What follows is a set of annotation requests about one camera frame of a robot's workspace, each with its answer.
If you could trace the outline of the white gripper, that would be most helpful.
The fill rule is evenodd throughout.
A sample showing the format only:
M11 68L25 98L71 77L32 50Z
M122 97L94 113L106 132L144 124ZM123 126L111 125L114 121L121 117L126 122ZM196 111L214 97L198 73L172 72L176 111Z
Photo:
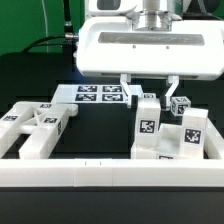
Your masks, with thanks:
M80 30L76 63L85 76L120 76L129 109L138 104L131 76L167 78L161 106L169 111L179 78L215 80L224 74L224 21L183 20L169 31L139 31L122 16L92 17Z

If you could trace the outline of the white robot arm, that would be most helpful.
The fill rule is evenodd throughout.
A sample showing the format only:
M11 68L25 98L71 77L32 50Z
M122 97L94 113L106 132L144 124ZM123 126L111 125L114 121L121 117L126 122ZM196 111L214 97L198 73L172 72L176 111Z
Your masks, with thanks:
M84 76L165 79L165 106L180 80L224 74L224 21L186 19L192 0L89 0L76 63Z

